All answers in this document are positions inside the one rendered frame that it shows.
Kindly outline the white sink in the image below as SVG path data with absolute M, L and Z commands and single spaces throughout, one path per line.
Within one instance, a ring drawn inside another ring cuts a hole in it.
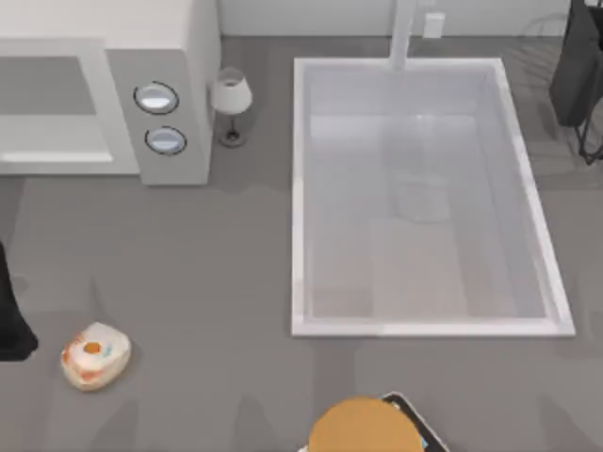
M 575 335 L 499 58 L 298 57 L 293 83 L 293 335 Z

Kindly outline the white wine glass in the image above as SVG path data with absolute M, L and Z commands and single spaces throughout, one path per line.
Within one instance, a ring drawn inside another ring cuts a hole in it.
M 222 146 L 234 149 L 244 143 L 245 139 L 238 130 L 236 121 L 252 103 L 253 93 L 244 73 L 234 67 L 222 68 L 211 89 L 213 109 L 229 121 L 219 138 Z

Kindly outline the round microwave knob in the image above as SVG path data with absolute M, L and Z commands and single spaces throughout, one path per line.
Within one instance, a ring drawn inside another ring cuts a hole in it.
M 179 106 L 177 92 L 158 81 L 135 87 L 133 98 L 137 107 L 151 115 L 167 115 Z
M 177 155 L 187 147 L 186 136 L 170 126 L 148 130 L 144 142 L 151 151 L 160 155 Z

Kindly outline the round orange-brown lid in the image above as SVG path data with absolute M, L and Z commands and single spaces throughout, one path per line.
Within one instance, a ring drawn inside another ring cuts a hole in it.
M 371 396 L 334 403 L 309 430 L 306 452 L 424 452 L 410 418 Z

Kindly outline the tall white tap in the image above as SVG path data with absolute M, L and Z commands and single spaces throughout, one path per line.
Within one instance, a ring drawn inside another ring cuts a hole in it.
M 417 0 L 395 0 L 388 62 L 397 72 L 404 69 L 407 59 Z

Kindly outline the pale microwave oven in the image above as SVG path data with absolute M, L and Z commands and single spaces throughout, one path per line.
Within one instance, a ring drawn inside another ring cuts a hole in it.
M 219 68 L 217 0 L 0 0 L 0 176 L 204 185 Z M 177 92 L 172 113 L 137 107 L 153 81 Z M 186 136 L 181 153 L 146 146 L 162 126 Z

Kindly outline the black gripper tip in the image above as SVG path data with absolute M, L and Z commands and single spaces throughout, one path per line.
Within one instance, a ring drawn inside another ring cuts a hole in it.
M 38 336 L 22 315 L 0 240 L 0 362 L 23 362 L 39 347 Z

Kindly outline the black tablet with grey frame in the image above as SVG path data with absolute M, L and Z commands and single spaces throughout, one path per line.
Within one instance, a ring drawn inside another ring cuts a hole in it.
M 394 406 L 411 420 L 422 440 L 423 452 L 451 452 L 446 443 L 402 393 L 389 392 L 382 395 L 381 400 Z

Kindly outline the white wall socket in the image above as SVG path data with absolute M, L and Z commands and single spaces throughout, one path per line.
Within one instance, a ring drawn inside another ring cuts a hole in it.
M 425 15 L 422 37 L 424 39 L 440 39 L 443 36 L 446 14 L 429 12 Z

